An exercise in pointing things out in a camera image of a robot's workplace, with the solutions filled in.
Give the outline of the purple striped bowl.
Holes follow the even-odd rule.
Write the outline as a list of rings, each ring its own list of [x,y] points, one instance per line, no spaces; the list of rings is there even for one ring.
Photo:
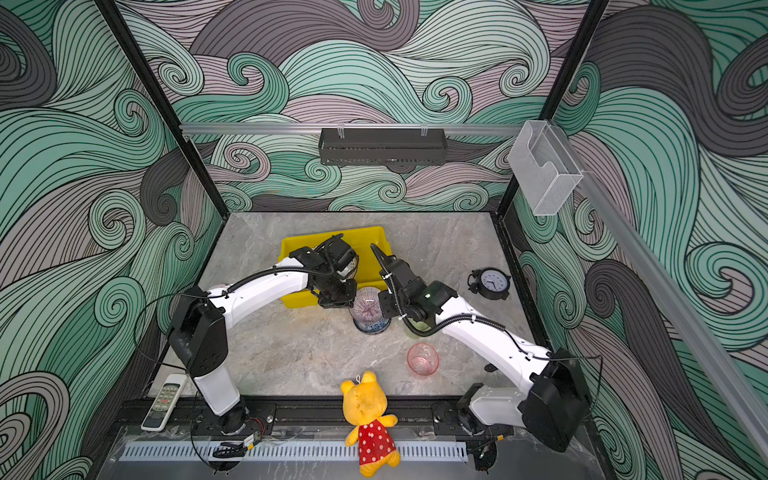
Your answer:
[[[379,302],[379,292],[380,290],[375,287],[364,287],[357,291],[350,308],[353,320],[373,322],[385,319]]]

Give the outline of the blue floral bowl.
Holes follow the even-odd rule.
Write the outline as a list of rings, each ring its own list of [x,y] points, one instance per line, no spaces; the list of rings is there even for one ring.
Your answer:
[[[353,325],[355,328],[366,335],[376,335],[383,333],[390,326],[390,324],[390,319],[379,319],[373,322],[362,322],[356,319],[353,320]]]

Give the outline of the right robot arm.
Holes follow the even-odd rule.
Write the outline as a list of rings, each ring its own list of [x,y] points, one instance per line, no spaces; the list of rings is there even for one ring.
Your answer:
[[[460,341],[514,384],[478,387],[468,400],[471,416],[484,426],[523,428],[550,449],[566,451],[593,403],[580,358],[524,340],[448,285],[427,284],[404,260],[376,245],[371,250],[387,285],[379,295],[384,316],[401,320],[421,338],[444,333]]]

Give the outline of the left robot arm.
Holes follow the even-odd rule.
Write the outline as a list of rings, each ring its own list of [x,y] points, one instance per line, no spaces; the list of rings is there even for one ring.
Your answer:
[[[193,286],[179,294],[169,343],[222,434],[242,432],[248,418],[227,366],[229,331],[257,310],[301,291],[311,292],[322,308],[352,306],[358,266],[359,255],[335,234],[233,284],[209,291]]]

